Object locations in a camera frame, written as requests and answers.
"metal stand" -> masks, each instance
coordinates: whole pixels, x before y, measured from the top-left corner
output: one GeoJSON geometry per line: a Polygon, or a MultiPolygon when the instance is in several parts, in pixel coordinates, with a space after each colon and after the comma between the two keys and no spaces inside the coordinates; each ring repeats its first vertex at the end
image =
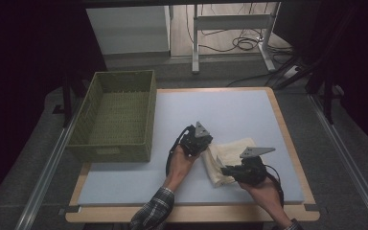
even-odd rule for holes
{"type": "Polygon", "coordinates": [[[242,29],[265,29],[262,43],[259,43],[259,50],[267,70],[274,72],[274,64],[267,52],[267,43],[273,31],[279,7],[280,3],[277,2],[270,14],[198,16],[197,5],[194,5],[193,73],[199,73],[198,31],[242,29]]]}

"hand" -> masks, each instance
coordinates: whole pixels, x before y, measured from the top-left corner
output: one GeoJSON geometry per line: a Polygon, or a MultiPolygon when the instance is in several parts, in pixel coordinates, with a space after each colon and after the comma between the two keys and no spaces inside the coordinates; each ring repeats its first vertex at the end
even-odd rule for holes
{"type": "Polygon", "coordinates": [[[194,162],[200,156],[188,156],[184,153],[184,149],[178,145],[172,154],[170,162],[169,174],[163,184],[164,187],[169,188],[173,192],[179,187],[181,182],[190,172],[194,162]]]}
{"type": "Polygon", "coordinates": [[[241,188],[245,189],[256,203],[265,209],[270,216],[276,221],[279,227],[285,229],[292,225],[287,214],[284,212],[282,205],[280,204],[280,197],[274,186],[273,181],[266,178],[264,182],[253,187],[249,184],[238,182],[241,188]]]}

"towel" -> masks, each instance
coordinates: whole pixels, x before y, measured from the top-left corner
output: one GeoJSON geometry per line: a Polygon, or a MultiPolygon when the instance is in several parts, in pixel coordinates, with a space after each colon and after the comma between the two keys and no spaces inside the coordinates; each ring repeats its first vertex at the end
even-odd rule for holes
{"type": "Polygon", "coordinates": [[[223,175],[220,168],[225,165],[240,165],[242,163],[240,155],[246,147],[256,147],[252,138],[244,138],[223,145],[210,144],[202,153],[205,168],[215,188],[235,182],[232,176],[223,175]]]}

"green woven basket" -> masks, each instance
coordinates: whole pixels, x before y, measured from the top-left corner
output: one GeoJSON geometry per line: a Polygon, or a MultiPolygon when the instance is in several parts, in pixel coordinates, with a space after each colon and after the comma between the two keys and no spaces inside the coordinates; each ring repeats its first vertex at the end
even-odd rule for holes
{"type": "Polygon", "coordinates": [[[156,91],[151,70],[96,73],[66,149],[81,162],[150,161],[156,91]]]}

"metal frame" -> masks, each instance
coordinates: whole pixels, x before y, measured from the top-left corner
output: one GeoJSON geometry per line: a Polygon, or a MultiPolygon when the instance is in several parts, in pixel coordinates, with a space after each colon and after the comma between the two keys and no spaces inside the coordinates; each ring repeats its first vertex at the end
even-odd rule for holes
{"type": "Polygon", "coordinates": [[[70,138],[71,130],[73,129],[77,120],[77,111],[80,110],[81,105],[82,100],[77,99],[75,102],[76,112],[74,112],[68,126],[62,129],[62,132],[57,139],[56,145],[53,148],[52,153],[50,154],[50,158],[48,159],[44,169],[42,170],[41,175],[34,186],[34,190],[32,191],[32,194],[29,197],[28,202],[26,203],[25,209],[23,210],[23,213],[20,216],[16,227],[14,228],[15,230],[28,230],[32,228],[37,212],[40,209],[43,198],[46,195],[50,182],[52,181],[52,178],[56,172],[58,162],[61,159],[65,146],[67,145],[70,138]]]}
{"type": "Polygon", "coordinates": [[[321,112],[323,108],[318,97],[309,95],[309,99],[316,110],[316,114],[318,115],[322,126],[325,128],[325,131],[333,142],[333,145],[339,155],[340,160],[342,161],[342,164],[345,167],[345,170],[352,178],[352,181],[354,182],[358,193],[360,194],[366,207],[368,208],[368,183],[366,179],[361,173],[351,153],[349,153],[348,148],[345,146],[342,139],[340,138],[336,128],[327,120],[327,118],[321,112]]]}
{"type": "Polygon", "coordinates": [[[194,5],[193,73],[199,73],[198,31],[241,29],[265,29],[264,37],[260,40],[258,46],[267,70],[274,72],[276,69],[267,52],[267,43],[273,31],[279,7],[280,2],[276,2],[276,6],[270,14],[198,16],[198,7],[194,5]]]}

